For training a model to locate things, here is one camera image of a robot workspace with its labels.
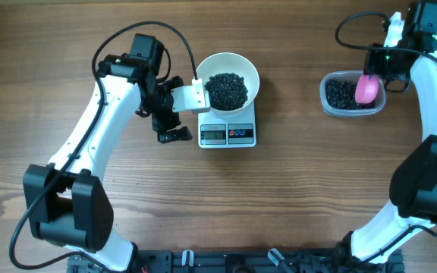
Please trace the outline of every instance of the scale control panel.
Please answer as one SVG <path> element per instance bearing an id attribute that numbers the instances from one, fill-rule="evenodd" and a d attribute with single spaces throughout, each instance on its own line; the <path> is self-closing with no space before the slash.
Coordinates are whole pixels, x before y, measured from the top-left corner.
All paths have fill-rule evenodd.
<path id="1" fill-rule="evenodd" d="M 250 146 L 255 143 L 253 124 L 202 124 L 200 126 L 200 144 Z"/>

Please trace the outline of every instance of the plastic container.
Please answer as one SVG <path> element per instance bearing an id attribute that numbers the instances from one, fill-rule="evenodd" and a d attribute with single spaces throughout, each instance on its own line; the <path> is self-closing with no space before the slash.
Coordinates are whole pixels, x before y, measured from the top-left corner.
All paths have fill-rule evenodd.
<path id="1" fill-rule="evenodd" d="M 319 85 L 319 97 L 322 101 L 323 112 L 333 117 L 360 117 L 364 115 L 373 115 L 382 110 L 385 106 L 385 89 L 384 83 L 380 79 L 379 91 L 377 92 L 376 99 L 373 101 L 375 106 L 374 108 L 362 110 L 343 110 L 333 108 L 330 104 L 328 104 L 328 101 L 326 100 L 325 90 L 325 83 L 327 80 L 348 80 L 350 82 L 356 83 L 362 75 L 362 71 L 339 71 L 326 75 Z"/>
<path id="2" fill-rule="evenodd" d="M 245 57 L 230 52 L 214 54 L 203 60 L 196 69 L 196 74 L 202 79 L 203 85 L 210 80 L 211 76 L 220 73 L 236 73 L 240 77 L 244 77 L 244 84 L 247 88 L 247 101 L 241 108 L 232 111 L 222 111 L 214 108 L 211 111 L 213 114 L 222 117 L 238 114 L 247 108 L 256 98 L 259 92 L 259 73 L 257 73 L 254 65 Z"/>

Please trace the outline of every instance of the pink object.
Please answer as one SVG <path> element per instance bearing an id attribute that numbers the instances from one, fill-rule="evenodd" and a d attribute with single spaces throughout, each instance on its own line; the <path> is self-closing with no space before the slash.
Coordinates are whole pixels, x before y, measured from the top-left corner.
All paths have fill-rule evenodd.
<path id="1" fill-rule="evenodd" d="M 371 103 L 377 97 L 379 91 L 379 79 L 372 75 L 362 75 L 355 89 L 355 102 Z"/>

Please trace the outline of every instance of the wooden tabletop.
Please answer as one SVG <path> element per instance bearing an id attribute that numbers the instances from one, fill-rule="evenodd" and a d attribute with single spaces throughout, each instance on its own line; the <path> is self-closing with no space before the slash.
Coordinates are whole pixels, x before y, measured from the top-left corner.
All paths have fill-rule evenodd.
<path id="1" fill-rule="evenodd" d="M 115 229 L 141 249 L 333 247 L 384 206 L 393 170 L 420 144 L 414 88 L 389 93 L 385 108 L 364 118 L 328 117 L 319 101 L 326 74 L 363 69 L 365 52 L 335 43 L 337 25 L 360 11 L 405 12 L 408 2 L 52 2 L 0 0 L 0 272 L 17 271 L 8 243 L 26 208 L 24 172 L 29 164 L 45 165 L 74 129 L 93 91 L 96 48 L 138 21 L 179 29 L 196 64 L 217 52 L 241 54 L 261 80 L 252 149 L 200 149 L 190 113 L 181 120 L 195 140 L 166 145 L 156 142 L 149 118 L 131 118 L 104 187 Z M 380 28 L 379 20 L 362 19 L 343 37 L 382 42 Z M 185 47 L 161 27 L 124 34 L 99 59 L 128 52 L 136 32 L 161 40 L 171 53 L 171 75 L 190 83 Z M 407 272 L 437 272 L 437 239 L 420 234 L 402 248 Z M 27 227 L 17 246 L 30 264 L 66 251 L 33 239 Z"/>

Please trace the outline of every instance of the black beans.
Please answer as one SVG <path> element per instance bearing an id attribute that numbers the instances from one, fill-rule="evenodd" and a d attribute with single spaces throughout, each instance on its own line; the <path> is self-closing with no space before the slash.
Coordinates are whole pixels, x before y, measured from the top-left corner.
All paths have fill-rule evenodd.
<path id="1" fill-rule="evenodd" d="M 359 104 L 355 102 L 356 83 L 346 80 L 327 80 L 325 83 L 326 100 L 331 107 L 344 110 L 361 110 L 375 108 L 375 102 Z"/>
<path id="2" fill-rule="evenodd" d="M 222 111 L 236 110 L 247 101 L 247 88 L 244 78 L 235 73 L 223 73 L 211 76 L 205 83 L 210 94 L 212 108 Z"/>

